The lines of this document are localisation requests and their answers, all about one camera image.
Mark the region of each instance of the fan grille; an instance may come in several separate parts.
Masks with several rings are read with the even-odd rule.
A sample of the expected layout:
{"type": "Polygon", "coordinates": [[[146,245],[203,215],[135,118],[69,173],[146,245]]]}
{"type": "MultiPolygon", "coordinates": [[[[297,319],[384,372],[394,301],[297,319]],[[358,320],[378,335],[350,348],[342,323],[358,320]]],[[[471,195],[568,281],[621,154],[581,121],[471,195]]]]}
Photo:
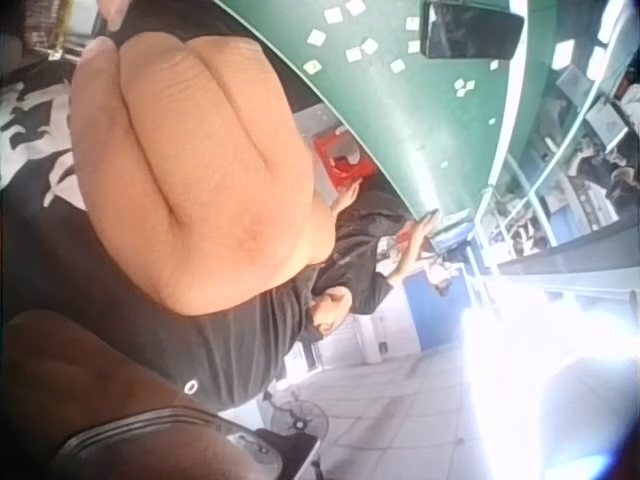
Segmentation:
{"type": "Polygon", "coordinates": [[[280,435],[304,432],[324,440],[329,418],[319,405],[305,400],[286,402],[271,417],[271,430],[280,435]]]}

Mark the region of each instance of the red stool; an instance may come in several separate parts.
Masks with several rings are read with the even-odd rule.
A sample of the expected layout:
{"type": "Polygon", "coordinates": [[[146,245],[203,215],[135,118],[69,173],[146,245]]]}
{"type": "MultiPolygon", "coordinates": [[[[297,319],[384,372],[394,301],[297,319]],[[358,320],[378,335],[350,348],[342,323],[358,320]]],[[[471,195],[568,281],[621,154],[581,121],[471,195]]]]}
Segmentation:
{"type": "Polygon", "coordinates": [[[313,139],[313,148],[320,157],[331,184],[336,189],[344,187],[355,178],[368,177],[378,171],[375,163],[360,144],[358,144],[360,158],[355,165],[351,165],[344,157],[333,158],[330,155],[331,149],[339,142],[343,142],[347,136],[350,136],[347,129],[340,127],[327,136],[313,139]]]}

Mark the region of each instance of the blue door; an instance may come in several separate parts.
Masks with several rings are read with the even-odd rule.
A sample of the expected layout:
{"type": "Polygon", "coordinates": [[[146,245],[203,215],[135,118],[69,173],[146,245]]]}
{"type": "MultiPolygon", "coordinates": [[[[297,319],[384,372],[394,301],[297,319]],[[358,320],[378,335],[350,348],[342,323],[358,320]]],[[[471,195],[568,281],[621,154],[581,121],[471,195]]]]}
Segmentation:
{"type": "Polygon", "coordinates": [[[424,272],[403,283],[420,348],[429,350],[458,341],[462,312],[471,306],[464,278],[453,279],[446,297],[438,295],[424,272]]]}

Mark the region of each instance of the phone screen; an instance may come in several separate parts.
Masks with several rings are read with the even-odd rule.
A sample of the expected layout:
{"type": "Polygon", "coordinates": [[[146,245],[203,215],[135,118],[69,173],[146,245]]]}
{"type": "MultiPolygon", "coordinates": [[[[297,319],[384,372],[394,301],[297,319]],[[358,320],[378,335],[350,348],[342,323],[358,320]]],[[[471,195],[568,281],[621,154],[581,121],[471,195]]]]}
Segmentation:
{"type": "Polygon", "coordinates": [[[422,53],[428,58],[511,60],[524,19],[510,12],[426,2],[422,53]]]}

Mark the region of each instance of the green felt table surface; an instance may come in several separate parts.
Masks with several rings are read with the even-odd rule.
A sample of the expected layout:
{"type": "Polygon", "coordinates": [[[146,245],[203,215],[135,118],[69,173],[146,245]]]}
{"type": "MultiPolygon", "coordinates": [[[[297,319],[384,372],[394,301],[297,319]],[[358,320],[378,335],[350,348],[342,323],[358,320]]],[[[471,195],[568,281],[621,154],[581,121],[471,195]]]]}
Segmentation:
{"type": "MultiPolygon", "coordinates": [[[[389,177],[414,215],[439,207],[445,214],[475,208],[495,156],[508,80],[508,62],[433,60],[408,53],[420,33],[407,31],[421,0],[364,0],[353,17],[344,0],[221,0],[230,13],[285,59],[352,130],[389,177]],[[344,20],[329,25],[324,11],[341,7],[344,20]],[[326,34],[320,47],[312,30],[326,34]],[[345,51],[368,38],[379,48],[349,63],[345,51]],[[317,60],[322,69],[302,68],[317,60]],[[390,64],[402,59],[404,71],[390,64]],[[458,79],[475,89],[456,96],[458,79]]],[[[508,9],[508,0],[485,0],[508,9]]]]}

